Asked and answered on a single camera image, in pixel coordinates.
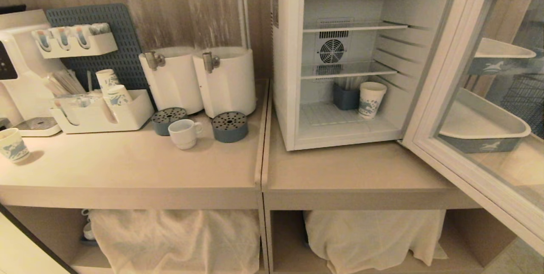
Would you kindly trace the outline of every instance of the blue pegboard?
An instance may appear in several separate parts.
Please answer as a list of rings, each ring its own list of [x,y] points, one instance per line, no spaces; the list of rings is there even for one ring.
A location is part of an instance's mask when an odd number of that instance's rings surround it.
[[[88,5],[48,9],[51,26],[108,23],[119,48],[117,51],[96,56],[62,58],[68,69],[76,72],[79,82],[87,89],[87,70],[93,74],[102,69],[114,69],[119,82],[129,90],[146,89],[151,96],[144,70],[138,59],[142,53],[128,8],[122,3]],[[100,88],[93,75],[93,89]]]

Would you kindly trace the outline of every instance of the fridge door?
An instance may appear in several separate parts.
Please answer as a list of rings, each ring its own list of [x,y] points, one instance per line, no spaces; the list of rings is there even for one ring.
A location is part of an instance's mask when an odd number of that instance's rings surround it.
[[[454,0],[402,143],[544,255],[544,0]]]

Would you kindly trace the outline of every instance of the drink dispenser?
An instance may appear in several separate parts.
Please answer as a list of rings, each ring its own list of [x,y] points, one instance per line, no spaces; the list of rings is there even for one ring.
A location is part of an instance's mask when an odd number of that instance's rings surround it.
[[[127,0],[145,77],[159,110],[202,110],[193,64],[194,34],[187,0]]]
[[[244,0],[188,0],[196,76],[208,117],[255,110],[253,51]]]

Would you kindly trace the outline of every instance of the white towel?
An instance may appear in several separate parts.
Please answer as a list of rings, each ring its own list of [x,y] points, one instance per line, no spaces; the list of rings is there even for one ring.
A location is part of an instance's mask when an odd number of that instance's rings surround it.
[[[254,274],[256,210],[91,210],[93,233],[116,274]]]
[[[309,245],[333,274],[384,270],[404,261],[408,250],[431,266],[447,256],[438,247],[445,210],[305,212]]]

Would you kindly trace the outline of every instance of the control panel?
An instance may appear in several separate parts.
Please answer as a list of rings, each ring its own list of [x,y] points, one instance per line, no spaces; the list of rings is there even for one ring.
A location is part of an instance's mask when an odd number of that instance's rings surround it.
[[[17,77],[17,71],[11,63],[4,43],[0,41],[0,80],[15,80]]]

